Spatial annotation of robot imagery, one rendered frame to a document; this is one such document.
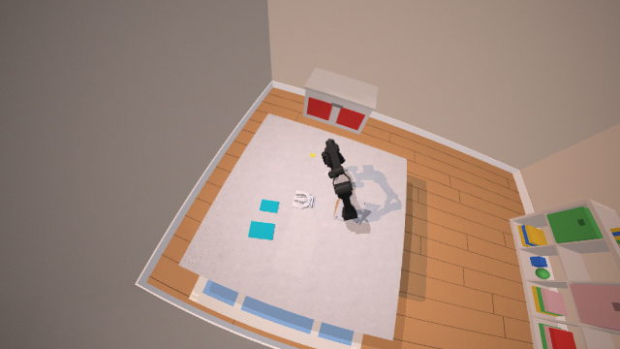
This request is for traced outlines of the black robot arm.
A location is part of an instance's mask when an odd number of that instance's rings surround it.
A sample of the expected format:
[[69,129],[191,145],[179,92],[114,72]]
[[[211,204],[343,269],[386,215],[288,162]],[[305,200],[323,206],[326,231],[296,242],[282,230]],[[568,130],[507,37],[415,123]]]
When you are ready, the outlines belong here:
[[[325,153],[328,155],[328,160],[332,162],[333,165],[333,187],[335,194],[339,199],[343,201],[344,207],[342,211],[342,218],[344,221],[357,218],[357,211],[354,206],[351,206],[350,199],[353,194],[353,184],[351,179],[345,174],[344,168],[341,164],[343,164],[346,160],[344,156],[341,154],[339,144],[335,143],[335,140],[330,138],[325,142]],[[335,184],[335,177],[338,175],[345,175],[350,181],[342,182]]]

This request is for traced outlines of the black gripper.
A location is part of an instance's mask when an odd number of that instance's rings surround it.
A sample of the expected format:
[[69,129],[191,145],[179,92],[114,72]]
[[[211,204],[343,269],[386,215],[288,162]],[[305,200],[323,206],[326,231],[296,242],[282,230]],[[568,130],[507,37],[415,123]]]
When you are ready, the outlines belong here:
[[322,157],[323,157],[323,160],[324,160],[325,165],[327,165],[327,167],[330,167],[330,168],[331,168],[331,171],[330,171],[330,172],[328,172],[328,176],[329,176],[329,178],[334,178],[334,173],[333,173],[333,165],[332,165],[332,162],[330,162],[330,161],[328,160],[328,155],[326,155],[326,153],[325,153],[325,152],[322,152]]

